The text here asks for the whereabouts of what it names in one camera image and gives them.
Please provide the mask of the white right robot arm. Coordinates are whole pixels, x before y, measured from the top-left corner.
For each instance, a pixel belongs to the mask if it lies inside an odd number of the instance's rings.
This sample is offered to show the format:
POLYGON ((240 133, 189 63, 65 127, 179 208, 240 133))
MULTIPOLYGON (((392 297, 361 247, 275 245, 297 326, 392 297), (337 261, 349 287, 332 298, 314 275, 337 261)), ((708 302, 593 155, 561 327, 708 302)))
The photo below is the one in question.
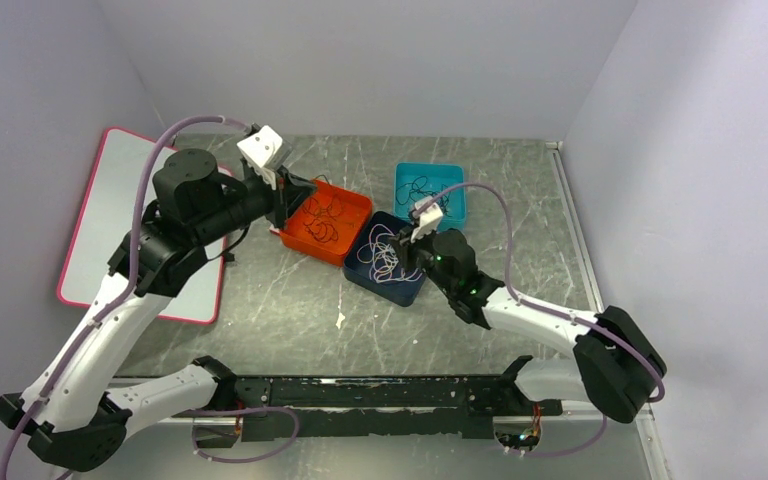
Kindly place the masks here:
POLYGON ((591 403, 607 418, 628 424, 662 392, 666 364, 620 307, 601 312, 562 307, 518 292, 481 271, 474 249, 458 230, 413 239, 403 228, 388 243, 399 263, 420 270, 442 292, 463 322, 528 337, 561 353, 514 368, 499 391, 510 413, 525 413, 537 401, 591 403))

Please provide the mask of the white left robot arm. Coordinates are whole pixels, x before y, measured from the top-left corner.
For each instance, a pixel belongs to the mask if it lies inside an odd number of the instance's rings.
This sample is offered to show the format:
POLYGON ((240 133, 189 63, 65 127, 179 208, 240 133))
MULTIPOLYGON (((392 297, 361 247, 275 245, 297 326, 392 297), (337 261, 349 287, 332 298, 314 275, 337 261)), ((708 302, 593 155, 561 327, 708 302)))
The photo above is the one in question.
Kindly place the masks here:
POLYGON ((26 436, 42 462, 87 472, 131 436, 195 411, 221 416, 238 405, 236 375, 202 356, 134 387, 110 381, 147 327, 207 264, 206 249, 266 219, 282 227, 316 184, 279 163, 243 159, 244 176, 222 174, 215 157, 185 149, 151 153, 141 172, 132 225, 108 263, 93 304, 38 379, 0 397, 0 421, 26 436))

